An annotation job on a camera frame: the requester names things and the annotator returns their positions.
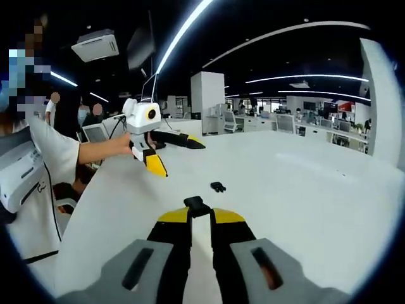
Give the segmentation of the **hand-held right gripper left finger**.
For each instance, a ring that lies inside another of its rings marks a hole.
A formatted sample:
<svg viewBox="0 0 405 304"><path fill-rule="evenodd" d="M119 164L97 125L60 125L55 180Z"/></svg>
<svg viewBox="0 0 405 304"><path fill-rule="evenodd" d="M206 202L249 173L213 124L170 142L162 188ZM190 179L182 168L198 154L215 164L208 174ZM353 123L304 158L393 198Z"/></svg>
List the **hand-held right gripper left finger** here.
<svg viewBox="0 0 405 304"><path fill-rule="evenodd" d="M183 207L160 216L101 270L96 303L181 303L190 268L192 217Z"/></svg>

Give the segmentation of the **person's left hand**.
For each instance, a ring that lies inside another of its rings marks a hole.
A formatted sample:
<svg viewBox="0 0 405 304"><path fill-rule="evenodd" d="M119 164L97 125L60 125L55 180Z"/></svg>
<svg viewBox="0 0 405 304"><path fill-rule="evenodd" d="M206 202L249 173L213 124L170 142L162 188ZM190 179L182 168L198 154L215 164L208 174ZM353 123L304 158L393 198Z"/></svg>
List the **person's left hand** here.
<svg viewBox="0 0 405 304"><path fill-rule="evenodd" d="M115 139L117 153L119 155L131 155L132 146L131 146L131 134L124 133L122 136Z"/></svg>

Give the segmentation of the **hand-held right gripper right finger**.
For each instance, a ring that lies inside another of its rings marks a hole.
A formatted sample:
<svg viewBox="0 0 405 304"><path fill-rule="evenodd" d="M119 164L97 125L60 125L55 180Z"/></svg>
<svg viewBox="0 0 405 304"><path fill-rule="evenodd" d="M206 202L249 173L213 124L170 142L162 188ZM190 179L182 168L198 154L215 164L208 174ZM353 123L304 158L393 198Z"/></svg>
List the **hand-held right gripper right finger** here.
<svg viewBox="0 0 405 304"><path fill-rule="evenodd" d="M229 210L210 212L213 268L224 303L315 303L319 287L299 262Z"/></svg>

